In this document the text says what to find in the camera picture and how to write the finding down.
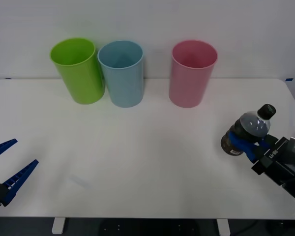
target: dark soda bottle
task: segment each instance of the dark soda bottle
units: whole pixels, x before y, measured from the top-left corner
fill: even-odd
[[[270,104],[264,104],[259,110],[243,114],[234,125],[222,137],[222,149],[229,155],[239,156],[243,153],[232,145],[229,139],[230,131],[240,139],[250,143],[260,141],[270,130],[270,119],[276,113],[276,109]]]

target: cup rim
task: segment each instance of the cup rim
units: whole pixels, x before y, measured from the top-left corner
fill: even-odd
[[[141,51],[142,51],[142,56],[141,56],[141,58],[140,58],[136,63],[134,63],[133,65],[131,65],[131,66],[127,66],[127,67],[123,67],[123,68],[114,68],[114,67],[110,67],[110,66],[105,65],[105,64],[102,63],[102,61],[99,59],[99,53],[100,53],[101,50],[102,50],[103,48],[105,48],[106,46],[108,46],[108,45],[110,45],[110,44],[113,44],[113,43],[116,43],[116,42],[130,42],[130,43],[134,43],[134,44],[138,45],[138,46],[140,47]],[[129,69],[129,68],[131,68],[131,67],[133,67],[133,66],[139,64],[139,63],[142,61],[143,56],[144,56],[144,52],[143,52],[143,49],[142,49],[142,47],[140,46],[140,44],[138,44],[138,43],[136,43],[136,42],[133,42],[133,41],[130,41],[130,40],[117,40],[117,41],[110,42],[110,43],[106,44],[104,47],[102,47],[102,48],[98,51],[98,53],[97,53],[97,59],[98,59],[99,63],[100,63],[102,66],[104,66],[104,67],[106,67],[106,68],[109,68],[109,69],[113,69],[113,70],[124,70],[124,69]]]
[[[65,42],[65,41],[68,41],[68,40],[72,40],[72,39],[82,39],[82,40],[85,40],[85,41],[90,42],[90,43],[93,45],[93,48],[94,48],[92,54],[91,54],[87,59],[85,59],[84,61],[79,62],[79,63],[76,63],[76,64],[72,64],[72,65],[64,65],[64,64],[59,64],[59,63],[55,62],[55,61],[53,60],[53,58],[51,57],[51,53],[52,53],[52,51],[53,51],[53,50],[55,49],[55,47],[58,46],[59,44]],[[90,41],[90,40],[88,40],[88,39],[86,39],[86,38],[75,37],[75,38],[67,38],[67,39],[65,39],[65,40],[60,41],[59,43],[57,43],[57,44],[56,44],[56,45],[50,50],[49,57],[50,57],[50,60],[51,60],[54,64],[57,64],[57,65],[59,65],[59,66],[72,67],[72,66],[80,65],[80,64],[82,64],[82,63],[88,61],[89,59],[91,59],[91,58],[94,56],[95,52],[96,52],[96,46],[95,46],[95,44],[94,44],[92,41]]]
[[[180,62],[178,62],[178,61],[174,58],[174,55],[173,55],[174,48],[177,47],[177,46],[178,46],[179,44],[181,44],[181,43],[192,42],[192,41],[193,41],[193,42],[201,42],[201,43],[205,43],[205,44],[209,45],[209,46],[215,51],[215,53],[216,53],[216,60],[215,60],[215,62],[213,62],[211,65],[208,65],[208,66],[206,66],[206,67],[199,67],[199,68],[189,67],[189,66],[183,65],[183,64],[181,64]],[[185,67],[185,68],[192,69],[192,70],[203,70],[203,69],[210,68],[210,67],[212,67],[212,66],[214,66],[214,65],[216,64],[216,62],[218,61],[218,52],[217,52],[217,50],[216,50],[211,44],[209,44],[209,43],[207,43],[207,42],[205,42],[205,41],[197,40],[197,39],[189,39],[189,40],[181,41],[181,42],[177,43],[177,44],[173,47],[173,49],[172,49],[172,59],[173,59],[173,61],[176,62],[178,65],[181,65],[181,66],[183,66],[183,67]]]

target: floor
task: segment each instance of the floor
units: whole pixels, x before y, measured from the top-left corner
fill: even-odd
[[[52,236],[53,218],[0,218],[0,236]],[[63,236],[97,236],[103,219],[70,218],[66,220]],[[254,220],[229,220],[231,233],[241,231]],[[259,220],[254,227],[238,236],[295,236],[295,229],[284,232],[279,222],[272,227],[273,234],[267,233],[269,221]],[[215,220],[197,220],[201,236],[219,236]]]

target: bottle cap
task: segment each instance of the bottle cap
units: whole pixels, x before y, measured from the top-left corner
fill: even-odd
[[[257,114],[262,119],[271,119],[276,113],[276,109],[270,104],[264,104],[258,111]]]

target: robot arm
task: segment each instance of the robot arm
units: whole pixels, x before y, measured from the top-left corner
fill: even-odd
[[[252,170],[259,175],[265,173],[295,198],[295,134],[290,140],[266,135],[259,145],[241,140],[234,133],[230,140],[254,163]]]

